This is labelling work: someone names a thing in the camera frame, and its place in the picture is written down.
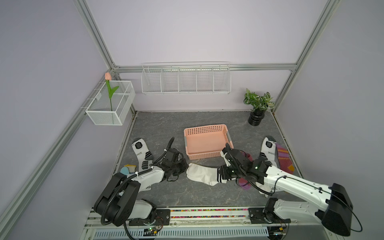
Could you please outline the white sock two black stripes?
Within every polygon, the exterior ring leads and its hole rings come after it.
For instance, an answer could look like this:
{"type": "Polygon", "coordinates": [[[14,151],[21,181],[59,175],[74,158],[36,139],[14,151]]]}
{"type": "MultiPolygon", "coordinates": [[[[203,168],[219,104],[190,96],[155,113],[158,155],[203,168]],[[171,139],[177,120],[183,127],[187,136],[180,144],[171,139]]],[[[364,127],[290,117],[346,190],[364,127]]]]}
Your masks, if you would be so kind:
{"type": "Polygon", "coordinates": [[[215,186],[219,183],[227,183],[227,180],[224,180],[219,173],[219,169],[204,167],[193,163],[189,164],[187,178],[194,182],[203,183],[209,186],[215,186]]]}

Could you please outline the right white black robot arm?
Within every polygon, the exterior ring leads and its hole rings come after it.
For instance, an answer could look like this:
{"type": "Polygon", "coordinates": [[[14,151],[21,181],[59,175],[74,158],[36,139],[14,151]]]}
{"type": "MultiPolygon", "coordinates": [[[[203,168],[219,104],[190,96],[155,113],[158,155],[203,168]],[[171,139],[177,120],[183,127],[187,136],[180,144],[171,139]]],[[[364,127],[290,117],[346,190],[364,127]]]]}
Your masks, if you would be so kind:
{"type": "Polygon", "coordinates": [[[272,196],[277,190],[282,190],[306,200],[318,209],[317,216],[325,228],[344,237],[350,236],[353,204],[343,186],[304,180],[262,158],[250,162],[242,151],[232,149],[229,144],[223,148],[221,156],[226,162],[219,171],[223,179],[243,178],[265,195],[272,196]]]}

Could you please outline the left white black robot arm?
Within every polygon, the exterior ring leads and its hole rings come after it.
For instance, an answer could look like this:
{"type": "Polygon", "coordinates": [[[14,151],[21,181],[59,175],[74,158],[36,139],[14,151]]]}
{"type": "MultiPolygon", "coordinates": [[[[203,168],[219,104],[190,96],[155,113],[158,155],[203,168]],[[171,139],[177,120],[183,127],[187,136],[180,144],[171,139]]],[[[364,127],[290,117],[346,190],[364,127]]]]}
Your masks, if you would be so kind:
{"type": "Polygon", "coordinates": [[[130,220],[155,224],[160,217],[157,206],[148,200],[138,200],[139,192],[157,183],[170,182],[170,177],[178,179],[187,169],[184,155],[170,148],[147,170],[129,176],[113,175],[94,205],[94,211],[101,216],[101,224],[119,227],[130,220]]]}

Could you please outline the magenta purple yellow-cuff sock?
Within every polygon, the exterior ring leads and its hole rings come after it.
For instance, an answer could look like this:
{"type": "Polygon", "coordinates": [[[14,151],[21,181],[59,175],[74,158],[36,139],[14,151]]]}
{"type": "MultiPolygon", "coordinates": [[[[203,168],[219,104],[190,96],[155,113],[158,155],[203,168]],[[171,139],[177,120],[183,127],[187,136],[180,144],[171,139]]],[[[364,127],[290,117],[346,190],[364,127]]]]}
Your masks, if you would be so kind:
{"type": "MultiPolygon", "coordinates": [[[[250,161],[250,162],[253,162],[253,158],[250,154],[248,153],[245,153],[243,152],[243,155],[250,161]]],[[[244,178],[240,178],[240,179],[237,179],[237,185],[239,187],[241,187],[243,190],[250,190],[251,189],[251,185],[250,183],[245,180],[244,178]]]]}

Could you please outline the white sport sock left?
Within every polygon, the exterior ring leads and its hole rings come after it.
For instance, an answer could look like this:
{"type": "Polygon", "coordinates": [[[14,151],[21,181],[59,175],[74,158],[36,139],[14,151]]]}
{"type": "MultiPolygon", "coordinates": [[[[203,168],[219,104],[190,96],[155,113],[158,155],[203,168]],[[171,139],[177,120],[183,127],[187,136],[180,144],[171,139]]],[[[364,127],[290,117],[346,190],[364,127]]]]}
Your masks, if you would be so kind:
{"type": "MultiPolygon", "coordinates": [[[[150,152],[144,139],[137,138],[132,143],[132,148],[138,159],[138,173],[145,170],[152,170],[151,166],[154,160],[154,156],[150,152]]],[[[137,181],[141,184],[139,192],[149,191],[151,189],[152,172],[143,173],[137,176],[137,181]]]]}

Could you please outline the white sport sock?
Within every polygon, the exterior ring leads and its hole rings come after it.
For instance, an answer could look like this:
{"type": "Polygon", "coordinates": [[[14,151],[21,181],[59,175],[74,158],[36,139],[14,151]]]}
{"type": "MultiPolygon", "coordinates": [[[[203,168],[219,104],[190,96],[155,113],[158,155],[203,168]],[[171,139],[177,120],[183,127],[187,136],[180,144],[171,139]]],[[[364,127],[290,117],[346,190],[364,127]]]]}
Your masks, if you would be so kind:
{"type": "Polygon", "coordinates": [[[273,166],[277,167],[276,163],[276,140],[271,136],[266,136],[262,142],[260,157],[271,162],[273,166]]]}
{"type": "MultiPolygon", "coordinates": [[[[152,170],[151,166],[154,160],[154,156],[150,152],[144,139],[137,138],[132,143],[132,148],[138,159],[138,173],[145,170],[152,170]]],[[[137,181],[141,184],[139,192],[149,191],[151,189],[152,172],[143,173],[137,176],[137,181]]]]}

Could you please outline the white sport sock right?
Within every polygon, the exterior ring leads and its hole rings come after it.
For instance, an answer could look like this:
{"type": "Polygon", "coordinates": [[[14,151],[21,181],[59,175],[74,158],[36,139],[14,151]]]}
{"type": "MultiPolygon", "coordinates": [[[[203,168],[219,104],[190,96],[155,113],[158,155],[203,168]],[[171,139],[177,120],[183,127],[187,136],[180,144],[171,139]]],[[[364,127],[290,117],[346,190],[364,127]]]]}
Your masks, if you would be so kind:
{"type": "Polygon", "coordinates": [[[262,142],[260,157],[271,162],[273,166],[277,167],[276,163],[276,140],[271,136],[266,136],[262,142]]]}

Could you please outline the white striped sock right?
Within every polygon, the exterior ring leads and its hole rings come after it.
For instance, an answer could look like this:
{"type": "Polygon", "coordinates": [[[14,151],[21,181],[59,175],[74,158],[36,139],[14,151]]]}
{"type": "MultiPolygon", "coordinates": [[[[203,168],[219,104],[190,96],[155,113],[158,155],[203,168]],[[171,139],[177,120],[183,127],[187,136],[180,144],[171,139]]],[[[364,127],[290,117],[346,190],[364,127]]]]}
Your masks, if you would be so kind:
{"type": "Polygon", "coordinates": [[[272,192],[272,190],[271,190],[271,188],[270,188],[269,186],[262,185],[262,184],[260,184],[260,183],[256,183],[256,186],[257,186],[259,189],[262,190],[262,191],[259,191],[259,193],[262,194],[262,195],[263,195],[264,197],[266,197],[266,198],[267,198],[269,195],[263,193],[263,191],[264,191],[264,192],[267,192],[267,193],[271,193],[271,192],[272,192]]]}

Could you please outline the pink perforated plastic basket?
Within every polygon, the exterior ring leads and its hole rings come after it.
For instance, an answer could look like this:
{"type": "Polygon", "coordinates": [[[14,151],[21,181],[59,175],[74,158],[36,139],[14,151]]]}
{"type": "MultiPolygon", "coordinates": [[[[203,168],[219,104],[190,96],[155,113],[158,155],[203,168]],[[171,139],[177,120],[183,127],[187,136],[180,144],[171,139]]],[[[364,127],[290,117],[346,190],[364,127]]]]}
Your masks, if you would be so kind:
{"type": "Polygon", "coordinates": [[[226,144],[234,148],[226,125],[208,125],[184,129],[185,148],[191,161],[220,157],[226,144]]]}

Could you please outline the blue yellow sock left edge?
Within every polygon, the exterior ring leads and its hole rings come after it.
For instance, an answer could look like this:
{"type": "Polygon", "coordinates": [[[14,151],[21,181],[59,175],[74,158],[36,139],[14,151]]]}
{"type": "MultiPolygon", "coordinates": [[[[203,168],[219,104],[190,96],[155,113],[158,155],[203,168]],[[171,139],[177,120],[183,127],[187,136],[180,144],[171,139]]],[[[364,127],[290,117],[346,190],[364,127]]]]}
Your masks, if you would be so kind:
{"type": "Polygon", "coordinates": [[[126,176],[131,176],[136,172],[136,168],[137,168],[136,165],[124,165],[121,168],[120,173],[122,173],[126,176]]]}

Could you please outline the potted green plant black pot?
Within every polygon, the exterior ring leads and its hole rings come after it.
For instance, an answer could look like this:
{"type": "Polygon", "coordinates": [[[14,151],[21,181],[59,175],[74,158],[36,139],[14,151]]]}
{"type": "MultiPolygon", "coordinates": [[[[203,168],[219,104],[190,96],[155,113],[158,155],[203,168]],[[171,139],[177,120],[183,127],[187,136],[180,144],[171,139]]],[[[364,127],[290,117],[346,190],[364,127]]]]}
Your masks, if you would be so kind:
{"type": "Polygon", "coordinates": [[[276,103],[273,102],[272,99],[273,97],[269,92],[261,96],[246,89],[244,104],[253,107],[248,119],[248,123],[251,126],[258,126],[264,119],[266,111],[275,108],[276,103]]]}

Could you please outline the artificial pink tulip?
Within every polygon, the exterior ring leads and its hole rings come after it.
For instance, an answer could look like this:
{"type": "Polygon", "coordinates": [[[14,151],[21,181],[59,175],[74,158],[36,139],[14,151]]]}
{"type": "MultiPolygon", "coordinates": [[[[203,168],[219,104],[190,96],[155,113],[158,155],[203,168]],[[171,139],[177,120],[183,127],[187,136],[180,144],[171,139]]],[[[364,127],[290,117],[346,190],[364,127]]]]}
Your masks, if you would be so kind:
{"type": "Polygon", "coordinates": [[[111,111],[113,111],[112,97],[113,97],[114,93],[119,89],[119,86],[112,88],[111,83],[110,83],[111,80],[112,80],[111,74],[105,73],[105,82],[106,82],[109,100],[110,100],[110,108],[111,108],[111,111]]]}

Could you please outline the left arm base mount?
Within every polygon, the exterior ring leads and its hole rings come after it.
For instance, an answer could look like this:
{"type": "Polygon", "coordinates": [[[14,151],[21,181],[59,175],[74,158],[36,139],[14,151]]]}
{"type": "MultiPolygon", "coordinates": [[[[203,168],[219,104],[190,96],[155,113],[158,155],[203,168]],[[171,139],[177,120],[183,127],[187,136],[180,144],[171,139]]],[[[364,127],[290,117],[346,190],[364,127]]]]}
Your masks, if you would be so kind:
{"type": "Polygon", "coordinates": [[[132,219],[129,226],[168,226],[171,220],[170,209],[156,209],[146,219],[132,219]]]}

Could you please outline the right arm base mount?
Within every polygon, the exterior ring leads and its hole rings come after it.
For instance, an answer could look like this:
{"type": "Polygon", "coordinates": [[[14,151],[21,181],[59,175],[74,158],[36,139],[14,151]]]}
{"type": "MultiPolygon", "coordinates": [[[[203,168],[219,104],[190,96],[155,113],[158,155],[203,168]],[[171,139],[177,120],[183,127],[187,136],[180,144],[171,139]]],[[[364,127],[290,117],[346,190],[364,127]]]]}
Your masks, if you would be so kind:
{"type": "Polygon", "coordinates": [[[270,198],[264,208],[248,208],[252,224],[290,224],[290,219],[282,219],[275,213],[277,198],[270,198]]]}

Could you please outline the white mesh wall basket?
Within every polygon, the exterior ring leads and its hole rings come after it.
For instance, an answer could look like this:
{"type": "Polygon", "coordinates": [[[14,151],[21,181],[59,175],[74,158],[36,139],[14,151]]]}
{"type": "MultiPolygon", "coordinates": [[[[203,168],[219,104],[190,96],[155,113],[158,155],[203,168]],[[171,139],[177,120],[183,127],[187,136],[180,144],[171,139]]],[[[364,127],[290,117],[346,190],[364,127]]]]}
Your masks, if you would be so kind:
{"type": "Polygon", "coordinates": [[[105,81],[86,107],[86,114],[95,125],[122,126],[135,95],[130,81],[105,81]]]}

